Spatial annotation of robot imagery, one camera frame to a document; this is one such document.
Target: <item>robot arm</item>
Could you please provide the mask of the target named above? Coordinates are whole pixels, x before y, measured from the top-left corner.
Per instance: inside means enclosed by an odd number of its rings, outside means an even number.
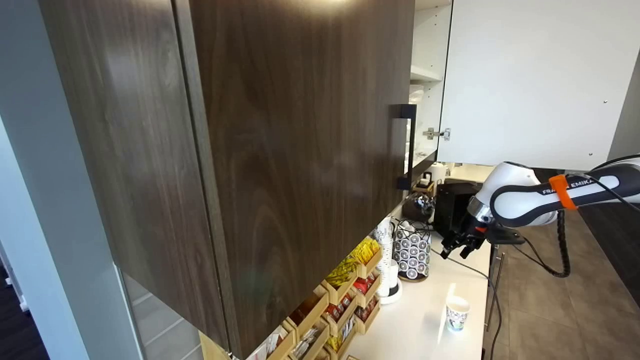
[[[597,168],[586,175],[598,179],[629,202],[640,202],[640,161],[621,160]],[[617,201],[599,184],[580,174],[566,175],[566,194],[575,206]],[[565,208],[551,183],[540,183],[533,169],[503,162],[487,177],[481,190],[471,199],[460,232],[447,234],[442,241],[442,257],[460,246],[461,256],[479,249],[484,239],[490,242],[518,234],[504,227],[544,225],[556,219],[557,210]]]

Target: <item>kitchen counter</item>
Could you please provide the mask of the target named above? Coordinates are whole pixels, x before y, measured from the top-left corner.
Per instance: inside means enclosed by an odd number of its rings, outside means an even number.
[[[440,252],[442,238],[434,231],[431,236],[433,249]],[[488,274],[489,243],[467,259],[460,258],[460,250],[452,252],[451,258]],[[356,336],[346,354],[362,360],[481,358],[488,289],[484,277],[432,252],[429,277],[422,282],[403,281],[402,286],[400,300],[382,305],[367,334]],[[471,304],[461,332],[453,333],[445,325],[449,293]]]

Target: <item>tiled floor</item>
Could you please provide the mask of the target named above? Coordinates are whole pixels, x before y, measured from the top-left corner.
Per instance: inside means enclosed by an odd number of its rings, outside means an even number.
[[[561,271],[556,225],[519,229]],[[640,309],[576,211],[566,213],[572,274],[559,279],[512,247],[498,296],[503,324],[494,360],[640,359]],[[527,245],[522,249],[532,255]],[[498,324],[484,338],[487,355]]]

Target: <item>paper cup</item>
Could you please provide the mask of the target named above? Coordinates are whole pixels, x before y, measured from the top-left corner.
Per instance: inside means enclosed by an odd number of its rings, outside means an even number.
[[[471,310],[469,303],[459,297],[451,296],[447,299],[447,327],[451,331],[461,331],[465,327],[467,315]]]

